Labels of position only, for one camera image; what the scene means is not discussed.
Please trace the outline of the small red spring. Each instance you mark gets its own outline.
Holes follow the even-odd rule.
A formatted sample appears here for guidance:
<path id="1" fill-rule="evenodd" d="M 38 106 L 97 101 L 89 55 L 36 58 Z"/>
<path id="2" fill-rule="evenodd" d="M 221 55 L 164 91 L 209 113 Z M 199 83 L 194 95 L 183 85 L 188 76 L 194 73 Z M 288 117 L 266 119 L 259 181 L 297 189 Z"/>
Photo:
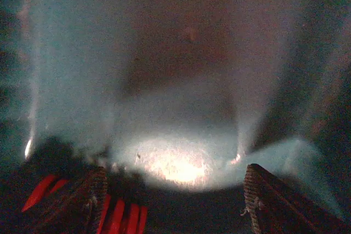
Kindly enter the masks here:
<path id="1" fill-rule="evenodd" d="M 66 178 L 59 177 L 59 180 L 55 180 L 55 182 L 62 185 L 67 180 Z M 145 206 L 127 202 L 120 197 L 113 196 L 107 186 L 107 194 L 98 233 L 144 233 L 147 213 L 148 210 Z M 24 205 L 21 208 L 20 216 L 21 218 L 17 220 L 19 231 L 25 233 L 24 223 L 26 219 L 24 216 Z"/>

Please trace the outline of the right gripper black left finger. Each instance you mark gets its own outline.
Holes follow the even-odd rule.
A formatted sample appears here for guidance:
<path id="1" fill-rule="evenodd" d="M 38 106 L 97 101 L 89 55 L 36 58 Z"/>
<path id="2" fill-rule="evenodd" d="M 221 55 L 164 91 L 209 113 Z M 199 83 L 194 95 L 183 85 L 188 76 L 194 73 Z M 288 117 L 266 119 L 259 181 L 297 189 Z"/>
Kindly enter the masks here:
<path id="1" fill-rule="evenodd" d="M 98 233 L 105 197 L 106 171 L 92 167 L 62 185 L 50 174 L 24 204 L 25 233 Z"/>

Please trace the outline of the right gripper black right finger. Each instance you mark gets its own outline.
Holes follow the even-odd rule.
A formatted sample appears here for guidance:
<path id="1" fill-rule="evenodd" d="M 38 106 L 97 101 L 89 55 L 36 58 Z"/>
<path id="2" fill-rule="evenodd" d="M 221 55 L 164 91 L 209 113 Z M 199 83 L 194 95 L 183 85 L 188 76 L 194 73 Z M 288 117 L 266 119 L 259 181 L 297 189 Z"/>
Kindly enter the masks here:
<path id="1" fill-rule="evenodd" d="M 254 233 L 348 233 L 348 225 L 258 164 L 244 178 L 245 212 Z"/>

